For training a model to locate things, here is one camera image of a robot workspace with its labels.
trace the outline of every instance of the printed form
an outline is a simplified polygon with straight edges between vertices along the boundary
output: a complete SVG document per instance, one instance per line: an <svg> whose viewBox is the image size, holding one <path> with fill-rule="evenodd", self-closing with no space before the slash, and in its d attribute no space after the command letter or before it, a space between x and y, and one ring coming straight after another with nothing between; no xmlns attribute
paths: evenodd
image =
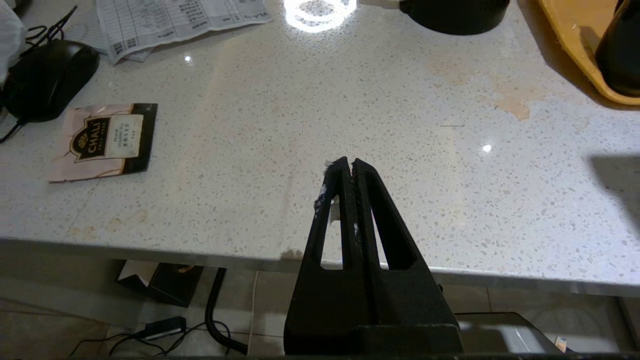
<svg viewBox="0 0 640 360"><path fill-rule="evenodd" d="M109 59L210 30L270 22L264 0L96 0Z"/></svg>

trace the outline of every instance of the white cable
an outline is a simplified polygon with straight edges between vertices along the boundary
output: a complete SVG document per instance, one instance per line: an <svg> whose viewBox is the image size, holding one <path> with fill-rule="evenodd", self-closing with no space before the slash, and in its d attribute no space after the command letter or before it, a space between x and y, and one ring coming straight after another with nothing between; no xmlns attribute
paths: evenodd
<svg viewBox="0 0 640 360"><path fill-rule="evenodd" d="M253 313L255 311L255 286L258 284L258 274L260 272L255 272L255 278L253 279L253 291L251 294L251 325L249 326L249 342L246 345L246 355L249 356L249 351L251 350L251 337L253 336Z"/></svg>

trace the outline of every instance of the tile floor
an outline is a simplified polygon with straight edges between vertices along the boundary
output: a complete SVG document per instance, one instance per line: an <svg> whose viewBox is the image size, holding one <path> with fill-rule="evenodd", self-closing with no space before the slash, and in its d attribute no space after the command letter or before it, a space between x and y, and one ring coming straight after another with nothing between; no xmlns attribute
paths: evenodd
<svg viewBox="0 0 640 360"><path fill-rule="evenodd" d="M206 268L188 309L147 301L138 320L145 323L181 315L188 326L203 321L204 307L216 273ZM252 288L255 272L229 270L214 318L226 323L236 340L247 342L251 326ZM260 272L255 292L255 316L250 354L283 354L282 332L296 282L295 274ZM545 293L531 290L444 286L455 313L515 311L554 340L562 335L578 352L633 350L615 299L592 295ZM126 331L106 324L65 316L11 302L0 302L0 359L64 359L81 339L103 339ZM169 347L175 337L155 341ZM117 340L84 344L77 357L106 357ZM202 327L190 333L174 356L221 356L225 353ZM158 350L135 341L119 346L114 355L145 356Z"/></svg>

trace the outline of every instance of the black hose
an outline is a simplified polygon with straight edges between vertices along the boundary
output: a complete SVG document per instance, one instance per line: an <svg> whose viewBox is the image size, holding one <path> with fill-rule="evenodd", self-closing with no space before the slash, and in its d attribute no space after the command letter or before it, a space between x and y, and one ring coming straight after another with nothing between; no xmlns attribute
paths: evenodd
<svg viewBox="0 0 640 360"><path fill-rule="evenodd" d="M213 286L211 286L211 292L209 293L209 300L207 300L207 307L204 310L204 322L207 326L207 331L220 345L231 348L237 352L246 355L248 347L240 341L228 338L216 328L213 320L213 309L216 307L216 301L218 301L218 295L220 294L220 288L222 288L222 280L225 279L227 273L226 268L218 268L216 278L213 280Z"/></svg>

